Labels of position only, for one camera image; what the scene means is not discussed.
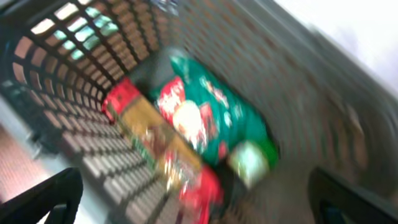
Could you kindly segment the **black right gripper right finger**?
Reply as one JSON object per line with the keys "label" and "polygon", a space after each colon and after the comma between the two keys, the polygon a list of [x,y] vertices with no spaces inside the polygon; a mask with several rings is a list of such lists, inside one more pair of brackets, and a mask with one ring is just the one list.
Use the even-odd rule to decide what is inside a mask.
{"label": "black right gripper right finger", "polygon": [[391,203],[320,167],[310,173],[307,194],[316,223],[397,223]]}

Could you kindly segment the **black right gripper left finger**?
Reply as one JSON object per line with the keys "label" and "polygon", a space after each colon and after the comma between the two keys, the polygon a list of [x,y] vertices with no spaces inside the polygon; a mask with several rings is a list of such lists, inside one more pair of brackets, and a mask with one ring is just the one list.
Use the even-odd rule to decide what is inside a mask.
{"label": "black right gripper left finger", "polygon": [[79,169],[70,167],[1,204],[1,223],[72,224],[83,195]]}

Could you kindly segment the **grey plastic basket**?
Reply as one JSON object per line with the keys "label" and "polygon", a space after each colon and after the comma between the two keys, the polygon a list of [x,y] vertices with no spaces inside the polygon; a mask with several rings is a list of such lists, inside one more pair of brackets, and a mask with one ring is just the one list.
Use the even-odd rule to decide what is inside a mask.
{"label": "grey plastic basket", "polygon": [[76,222],[188,223],[159,175],[101,113],[128,77],[148,93],[168,55],[204,63],[266,121],[279,163],[252,190],[216,171],[231,203],[215,223],[316,223],[307,194],[320,167],[397,210],[397,100],[270,2],[3,1],[1,96],[48,164],[76,167]]}

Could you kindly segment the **green lid jar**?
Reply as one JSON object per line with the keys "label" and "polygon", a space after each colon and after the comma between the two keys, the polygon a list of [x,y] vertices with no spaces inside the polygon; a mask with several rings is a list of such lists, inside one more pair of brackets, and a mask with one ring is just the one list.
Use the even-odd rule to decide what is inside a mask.
{"label": "green lid jar", "polygon": [[277,148],[270,139],[243,141],[227,158],[230,168],[248,189],[273,170],[278,161]]}

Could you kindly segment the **red spaghetti packet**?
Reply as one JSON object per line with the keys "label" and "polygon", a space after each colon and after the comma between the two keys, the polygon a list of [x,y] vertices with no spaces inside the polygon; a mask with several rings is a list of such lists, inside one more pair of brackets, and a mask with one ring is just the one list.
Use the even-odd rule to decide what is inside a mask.
{"label": "red spaghetti packet", "polygon": [[223,202],[217,176],[129,78],[112,88],[102,110],[167,181],[167,188],[178,192],[183,210],[192,213],[196,223],[208,223],[211,207]]}

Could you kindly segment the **green Nescafe coffee bag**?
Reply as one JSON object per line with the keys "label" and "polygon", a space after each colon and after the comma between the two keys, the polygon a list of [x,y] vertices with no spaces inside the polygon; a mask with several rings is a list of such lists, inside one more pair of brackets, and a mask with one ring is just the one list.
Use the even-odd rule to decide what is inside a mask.
{"label": "green Nescafe coffee bag", "polygon": [[241,141],[268,137],[263,117],[196,60],[171,56],[173,75],[152,91],[155,107],[214,166]]}

